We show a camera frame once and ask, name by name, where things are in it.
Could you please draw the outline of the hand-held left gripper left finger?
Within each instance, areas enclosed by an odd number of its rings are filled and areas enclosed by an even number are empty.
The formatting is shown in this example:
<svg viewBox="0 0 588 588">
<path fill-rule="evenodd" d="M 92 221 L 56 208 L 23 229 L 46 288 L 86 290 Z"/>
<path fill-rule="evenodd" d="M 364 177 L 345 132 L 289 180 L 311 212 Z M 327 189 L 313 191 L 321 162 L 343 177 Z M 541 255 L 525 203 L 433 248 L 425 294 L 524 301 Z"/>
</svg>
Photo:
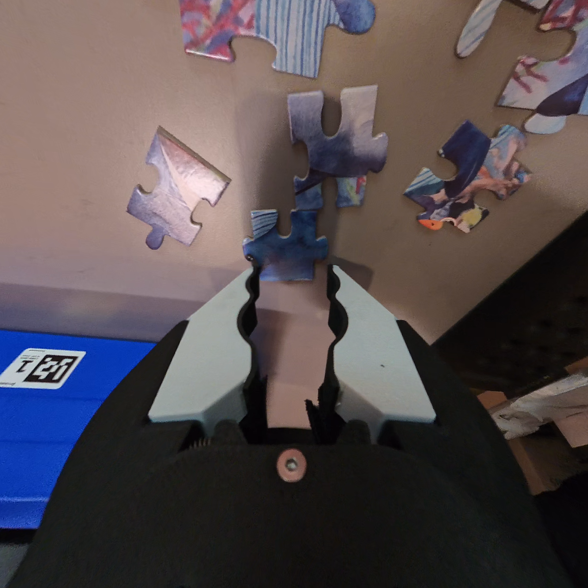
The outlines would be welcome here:
<svg viewBox="0 0 588 588">
<path fill-rule="evenodd" d="M 249 443 L 264 441 L 267 379 L 251 335 L 258 325 L 258 266 L 241 273 L 187 320 L 149 410 L 153 423 L 196 421 L 211 437 L 235 421 Z"/>
</svg>

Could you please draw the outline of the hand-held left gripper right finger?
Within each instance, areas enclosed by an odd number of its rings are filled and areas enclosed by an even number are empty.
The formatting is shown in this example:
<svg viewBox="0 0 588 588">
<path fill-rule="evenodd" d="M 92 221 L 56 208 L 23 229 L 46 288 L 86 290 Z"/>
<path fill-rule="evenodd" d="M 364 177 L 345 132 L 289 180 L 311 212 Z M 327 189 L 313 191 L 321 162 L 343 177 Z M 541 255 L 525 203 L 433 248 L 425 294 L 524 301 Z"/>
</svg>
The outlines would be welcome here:
<svg viewBox="0 0 588 588">
<path fill-rule="evenodd" d="M 376 443 L 388 422 L 430 424 L 436 412 L 396 317 L 340 266 L 327 269 L 327 351 L 318 404 L 306 401 L 315 442 L 336 443 L 359 421 Z"/>
</svg>

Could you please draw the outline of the dark blue puzzle piece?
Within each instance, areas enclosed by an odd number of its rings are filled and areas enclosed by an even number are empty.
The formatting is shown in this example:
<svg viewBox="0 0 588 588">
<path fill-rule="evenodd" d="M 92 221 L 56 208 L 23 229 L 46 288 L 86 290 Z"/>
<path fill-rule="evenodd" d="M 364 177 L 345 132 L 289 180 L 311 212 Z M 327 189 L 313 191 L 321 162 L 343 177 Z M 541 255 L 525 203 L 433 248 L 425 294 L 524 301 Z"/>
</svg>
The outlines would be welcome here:
<svg viewBox="0 0 588 588">
<path fill-rule="evenodd" d="M 279 234 L 275 209 L 253 210 L 251 222 L 253 238 L 245 238 L 242 248 L 245 257 L 261 268 L 263 281 L 311 281 L 315 261 L 324 260 L 328 253 L 327 237 L 317 238 L 315 210 L 291 210 L 291 231 Z"/>
</svg>

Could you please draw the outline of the jigsaw puzzle pieces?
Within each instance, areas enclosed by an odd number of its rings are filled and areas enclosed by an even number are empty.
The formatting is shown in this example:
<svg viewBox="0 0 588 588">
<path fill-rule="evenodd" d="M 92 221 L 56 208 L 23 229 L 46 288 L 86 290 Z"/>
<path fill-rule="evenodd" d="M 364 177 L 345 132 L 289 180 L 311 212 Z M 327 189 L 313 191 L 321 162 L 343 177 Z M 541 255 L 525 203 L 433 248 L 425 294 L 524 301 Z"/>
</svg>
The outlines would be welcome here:
<svg viewBox="0 0 588 588">
<path fill-rule="evenodd" d="M 520 3 L 543 10 L 541 31 L 572 31 L 575 41 L 566 55 L 551 61 L 521 57 L 497 104 L 532 111 L 525 122 L 528 133 L 554 134 L 568 117 L 587 115 L 587 1 Z M 186 53 L 232 62 L 233 38 L 251 36 L 275 47 L 276 71 L 312 78 L 318 76 L 328 26 L 363 34 L 376 15 L 371 1 L 180 1 L 179 7 Z M 387 136 L 372 134 L 376 95 L 375 85 L 342 90 L 342 118 L 333 136 L 322 129 L 321 91 L 288 96 L 291 140 L 305 144 L 309 158 L 307 175 L 294 180 L 292 228 L 313 228 L 327 178 L 337 181 L 337 207 L 362 204 L 367 174 L 381 171 L 387 158 Z M 456 166 L 456 176 L 441 180 L 424 168 L 405 192 L 423 208 L 418 222 L 431 230 L 452 224 L 470 231 L 488 214 L 474 202 L 476 192 L 505 199 L 529 180 L 516 159 L 525 144 L 525 134 L 511 125 L 490 138 L 471 122 L 462 123 L 439 152 Z M 192 212 L 201 201 L 215 206 L 230 179 L 163 128 L 153 137 L 146 163 L 157 168 L 158 183 L 151 192 L 134 189 L 128 214 L 151 227 L 146 238 L 151 249 L 166 236 L 191 245 L 201 228 L 192 222 Z"/>
</svg>

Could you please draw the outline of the blue plastic bin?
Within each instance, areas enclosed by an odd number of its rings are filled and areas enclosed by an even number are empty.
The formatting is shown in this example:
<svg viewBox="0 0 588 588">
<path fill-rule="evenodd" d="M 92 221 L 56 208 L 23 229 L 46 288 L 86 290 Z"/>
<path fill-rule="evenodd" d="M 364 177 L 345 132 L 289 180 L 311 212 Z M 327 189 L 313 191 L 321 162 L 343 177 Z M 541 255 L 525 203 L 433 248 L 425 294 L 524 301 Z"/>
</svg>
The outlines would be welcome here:
<svg viewBox="0 0 588 588">
<path fill-rule="evenodd" d="M 1 529 L 38 528 L 86 425 L 154 346 L 1 330 Z"/>
</svg>

